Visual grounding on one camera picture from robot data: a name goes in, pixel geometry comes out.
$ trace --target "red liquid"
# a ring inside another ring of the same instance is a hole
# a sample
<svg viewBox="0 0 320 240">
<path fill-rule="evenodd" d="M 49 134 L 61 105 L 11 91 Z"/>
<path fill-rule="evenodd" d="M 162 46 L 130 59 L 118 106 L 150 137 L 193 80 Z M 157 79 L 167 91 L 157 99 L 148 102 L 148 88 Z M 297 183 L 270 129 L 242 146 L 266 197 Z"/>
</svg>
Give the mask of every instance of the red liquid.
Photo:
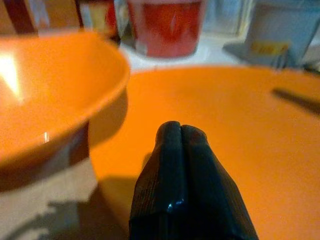
<svg viewBox="0 0 320 240">
<path fill-rule="evenodd" d="M 149 4 L 128 2 L 136 49 L 152 57 L 179 57 L 194 52 L 205 2 Z"/>
</svg>

